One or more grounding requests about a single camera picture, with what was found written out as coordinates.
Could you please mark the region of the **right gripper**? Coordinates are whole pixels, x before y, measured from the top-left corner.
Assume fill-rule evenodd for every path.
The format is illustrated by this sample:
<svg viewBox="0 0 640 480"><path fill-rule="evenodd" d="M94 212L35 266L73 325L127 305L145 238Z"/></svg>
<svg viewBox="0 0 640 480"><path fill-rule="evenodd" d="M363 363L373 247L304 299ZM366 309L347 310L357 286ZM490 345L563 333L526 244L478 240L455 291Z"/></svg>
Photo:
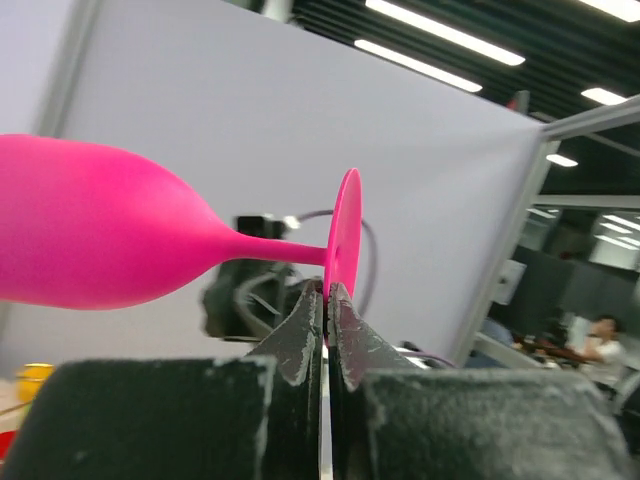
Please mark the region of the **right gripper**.
<svg viewBox="0 0 640 480"><path fill-rule="evenodd" d="M309 282L288 262L237 259L219 265L204 289L203 332L229 342L257 343L294 310Z"/></svg>

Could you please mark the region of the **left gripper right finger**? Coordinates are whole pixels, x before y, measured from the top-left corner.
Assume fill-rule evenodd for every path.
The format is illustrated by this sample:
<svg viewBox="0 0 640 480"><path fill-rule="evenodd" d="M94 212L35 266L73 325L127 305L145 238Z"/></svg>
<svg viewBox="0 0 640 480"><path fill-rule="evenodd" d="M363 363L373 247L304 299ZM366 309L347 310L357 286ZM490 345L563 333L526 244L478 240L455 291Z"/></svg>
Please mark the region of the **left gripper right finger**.
<svg viewBox="0 0 640 480"><path fill-rule="evenodd" d="M327 303L337 479L631 479L604 398L567 371L423 369L355 312Z"/></svg>

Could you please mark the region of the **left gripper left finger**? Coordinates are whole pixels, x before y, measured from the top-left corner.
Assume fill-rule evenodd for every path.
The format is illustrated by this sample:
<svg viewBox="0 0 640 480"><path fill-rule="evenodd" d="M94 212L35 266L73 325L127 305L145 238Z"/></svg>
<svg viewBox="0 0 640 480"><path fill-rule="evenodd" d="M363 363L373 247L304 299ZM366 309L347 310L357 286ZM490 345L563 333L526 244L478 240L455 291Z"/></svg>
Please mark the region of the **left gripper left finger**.
<svg viewBox="0 0 640 480"><path fill-rule="evenodd" d="M5 479L316 479L323 298L235 359L87 360L44 383Z"/></svg>

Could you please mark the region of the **pink plastic wine glass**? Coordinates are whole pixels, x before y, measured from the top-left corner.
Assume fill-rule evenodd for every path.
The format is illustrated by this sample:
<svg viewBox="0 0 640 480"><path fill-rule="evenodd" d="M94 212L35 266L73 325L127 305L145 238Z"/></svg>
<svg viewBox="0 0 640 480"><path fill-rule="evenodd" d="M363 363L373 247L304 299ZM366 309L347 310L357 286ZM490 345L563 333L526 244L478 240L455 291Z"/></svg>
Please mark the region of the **pink plastic wine glass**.
<svg viewBox="0 0 640 480"><path fill-rule="evenodd" d="M237 259L318 265L353 292L362 183L341 183L328 243L265 239L227 226L168 169L119 148L28 134L1 138L1 297L113 310L170 294Z"/></svg>

